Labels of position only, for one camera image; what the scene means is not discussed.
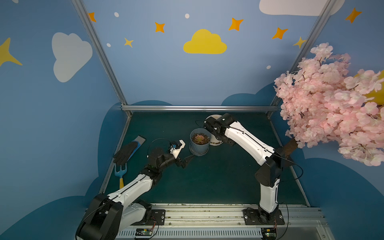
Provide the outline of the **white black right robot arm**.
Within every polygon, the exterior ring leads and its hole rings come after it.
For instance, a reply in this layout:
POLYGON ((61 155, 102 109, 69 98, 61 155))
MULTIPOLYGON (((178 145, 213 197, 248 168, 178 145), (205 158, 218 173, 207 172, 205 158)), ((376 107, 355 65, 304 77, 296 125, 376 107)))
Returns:
POLYGON ((260 165, 255 174, 261 191, 259 212, 266 216, 274 214, 278 209, 278 186, 283 171, 281 155, 255 137, 230 114, 224 114, 217 119, 206 118, 204 128, 225 144, 238 144, 260 165))

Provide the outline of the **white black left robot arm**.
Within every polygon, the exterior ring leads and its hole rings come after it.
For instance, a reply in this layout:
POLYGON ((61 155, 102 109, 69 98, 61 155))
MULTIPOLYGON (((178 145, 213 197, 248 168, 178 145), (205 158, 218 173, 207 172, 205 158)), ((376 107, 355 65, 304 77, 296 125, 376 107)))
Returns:
POLYGON ((122 189, 109 195, 99 194, 91 201, 75 233, 76 240, 114 240, 119 231, 128 226, 147 222, 151 205, 140 203, 138 198, 156 185, 163 171, 175 164, 186 168, 195 157, 179 157, 185 145, 171 145, 167 152, 155 148, 148 154, 149 163, 138 176, 122 189))

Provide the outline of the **red-green succulent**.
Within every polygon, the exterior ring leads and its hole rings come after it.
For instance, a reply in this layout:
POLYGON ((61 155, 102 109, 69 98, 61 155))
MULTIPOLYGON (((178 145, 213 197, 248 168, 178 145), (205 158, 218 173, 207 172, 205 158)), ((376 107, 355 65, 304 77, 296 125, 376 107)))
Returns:
POLYGON ((206 145, 210 142, 210 137, 203 133, 194 134, 192 142, 196 145, 206 145))

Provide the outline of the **white plant pot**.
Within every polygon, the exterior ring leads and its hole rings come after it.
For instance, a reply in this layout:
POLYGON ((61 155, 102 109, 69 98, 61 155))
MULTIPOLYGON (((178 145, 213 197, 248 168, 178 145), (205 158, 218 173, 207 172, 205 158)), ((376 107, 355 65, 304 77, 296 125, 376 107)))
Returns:
MULTIPOLYGON (((209 118, 214 118, 215 120, 217 120, 219 117, 221 117, 221 115, 210 115, 206 118, 206 120, 209 118)), ((219 140, 217 140, 216 137, 213 134, 211 134, 211 140, 210 141, 213 142, 213 141, 219 141, 219 140)))

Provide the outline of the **white pot saucer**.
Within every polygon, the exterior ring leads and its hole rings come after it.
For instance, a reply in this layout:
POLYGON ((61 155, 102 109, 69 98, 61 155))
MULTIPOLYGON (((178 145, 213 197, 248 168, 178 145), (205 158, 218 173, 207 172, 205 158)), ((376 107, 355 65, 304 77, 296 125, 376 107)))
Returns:
POLYGON ((220 146, 223 142, 222 141, 210 141, 211 146, 220 146))

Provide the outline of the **blue-grey plant pot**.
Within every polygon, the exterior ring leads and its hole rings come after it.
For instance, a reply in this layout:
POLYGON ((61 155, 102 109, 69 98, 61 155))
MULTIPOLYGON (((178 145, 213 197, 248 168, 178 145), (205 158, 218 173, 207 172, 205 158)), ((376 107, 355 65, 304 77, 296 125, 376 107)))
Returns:
POLYGON ((189 145, 189 149, 191 151, 192 154, 196 155, 196 156, 203 156, 205 155, 208 151, 209 151, 209 145, 210 143, 206 144, 206 145, 196 145, 192 142, 192 136, 194 134, 199 134, 199 133, 203 133, 203 134, 206 134, 207 136, 210 137, 210 140, 211 140, 211 133, 208 132, 206 129, 204 128, 198 128, 198 129, 195 129, 191 132, 190 134, 190 145, 189 145))

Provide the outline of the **black garden glove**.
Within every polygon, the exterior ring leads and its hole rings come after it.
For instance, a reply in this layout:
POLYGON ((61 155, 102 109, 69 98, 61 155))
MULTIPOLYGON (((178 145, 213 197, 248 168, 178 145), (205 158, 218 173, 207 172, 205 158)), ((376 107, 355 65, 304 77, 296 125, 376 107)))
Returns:
POLYGON ((128 145, 122 146, 121 149, 113 156, 114 163, 122 166, 127 163, 129 158, 128 145))

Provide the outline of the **blue garden hand fork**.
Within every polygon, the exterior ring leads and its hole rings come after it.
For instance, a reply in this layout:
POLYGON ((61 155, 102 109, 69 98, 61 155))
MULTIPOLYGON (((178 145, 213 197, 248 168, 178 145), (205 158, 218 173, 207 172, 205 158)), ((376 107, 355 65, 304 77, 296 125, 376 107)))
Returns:
POLYGON ((125 186, 123 176, 127 173, 127 164, 122 166, 115 164, 114 171, 115 176, 119 177, 119 189, 122 189, 125 186))

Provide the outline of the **left green circuit board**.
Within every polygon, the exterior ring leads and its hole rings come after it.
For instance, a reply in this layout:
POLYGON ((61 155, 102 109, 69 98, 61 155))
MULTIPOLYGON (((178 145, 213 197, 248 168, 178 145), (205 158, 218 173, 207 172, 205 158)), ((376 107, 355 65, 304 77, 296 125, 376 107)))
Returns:
POLYGON ((152 229, 136 229, 135 237, 151 237, 153 235, 152 229))

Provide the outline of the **green circuit board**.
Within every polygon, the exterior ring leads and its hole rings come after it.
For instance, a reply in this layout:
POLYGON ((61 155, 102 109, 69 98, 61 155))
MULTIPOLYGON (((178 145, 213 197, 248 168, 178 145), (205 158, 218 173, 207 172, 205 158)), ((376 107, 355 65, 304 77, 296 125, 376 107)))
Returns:
POLYGON ((136 229, 135 237, 151 237, 153 235, 152 229, 136 229))
POLYGON ((262 240, 276 240, 277 239, 277 230, 276 229, 261 229, 262 240))

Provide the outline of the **pink blossom artificial tree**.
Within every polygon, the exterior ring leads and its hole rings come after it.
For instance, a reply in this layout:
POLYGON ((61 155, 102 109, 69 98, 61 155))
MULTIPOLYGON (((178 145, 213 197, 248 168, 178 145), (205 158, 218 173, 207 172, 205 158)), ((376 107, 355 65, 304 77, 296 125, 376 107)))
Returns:
POLYGON ((384 161, 384 106, 371 93, 382 90, 379 72, 360 70, 349 75, 350 56, 335 55, 322 43, 311 49, 295 72, 275 79, 282 100, 281 117, 288 137, 299 148, 337 142, 346 159, 377 167, 384 161))

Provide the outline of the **right green circuit board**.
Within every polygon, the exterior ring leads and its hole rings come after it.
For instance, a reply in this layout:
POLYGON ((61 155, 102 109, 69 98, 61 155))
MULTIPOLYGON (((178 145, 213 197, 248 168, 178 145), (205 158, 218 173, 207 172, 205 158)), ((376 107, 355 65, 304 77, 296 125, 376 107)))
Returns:
POLYGON ((276 240, 277 239, 277 230, 276 229, 261 229, 262 240, 276 240))

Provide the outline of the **aluminium frame rail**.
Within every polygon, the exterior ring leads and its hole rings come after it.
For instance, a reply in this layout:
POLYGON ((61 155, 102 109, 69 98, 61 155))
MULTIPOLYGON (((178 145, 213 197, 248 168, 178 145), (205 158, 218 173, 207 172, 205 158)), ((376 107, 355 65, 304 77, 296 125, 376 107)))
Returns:
POLYGON ((122 105, 123 111, 138 112, 275 112, 277 106, 147 106, 122 105))

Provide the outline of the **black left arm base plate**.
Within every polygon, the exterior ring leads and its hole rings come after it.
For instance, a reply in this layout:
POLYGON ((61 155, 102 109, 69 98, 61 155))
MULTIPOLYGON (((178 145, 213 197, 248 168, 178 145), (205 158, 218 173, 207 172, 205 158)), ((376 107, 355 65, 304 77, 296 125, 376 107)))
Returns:
POLYGON ((135 222, 132 226, 149 226, 156 225, 163 226, 165 224, 166 211, 165 210, 146 210, 142 220, 135 222))

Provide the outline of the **brown tree base plate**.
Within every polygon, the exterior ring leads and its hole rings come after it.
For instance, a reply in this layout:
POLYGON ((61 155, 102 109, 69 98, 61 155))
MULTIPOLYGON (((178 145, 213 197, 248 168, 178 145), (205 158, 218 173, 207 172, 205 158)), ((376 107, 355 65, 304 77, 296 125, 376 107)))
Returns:
POLYGON ((282 158, 281 160, 281 168, 285 169, 290 166, 294 166, 296 163, 291 158, 282 158))

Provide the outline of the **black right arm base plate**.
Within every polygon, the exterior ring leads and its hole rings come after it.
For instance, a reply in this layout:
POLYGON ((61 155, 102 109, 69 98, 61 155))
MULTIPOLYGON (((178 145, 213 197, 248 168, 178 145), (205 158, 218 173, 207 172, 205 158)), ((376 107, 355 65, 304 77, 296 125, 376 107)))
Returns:
POLYGON ((272 213, 268 213, 262 208, 246 208, 243 209, 243 217, 247 226, 285 225, 285 220, 279 207, 272 213))

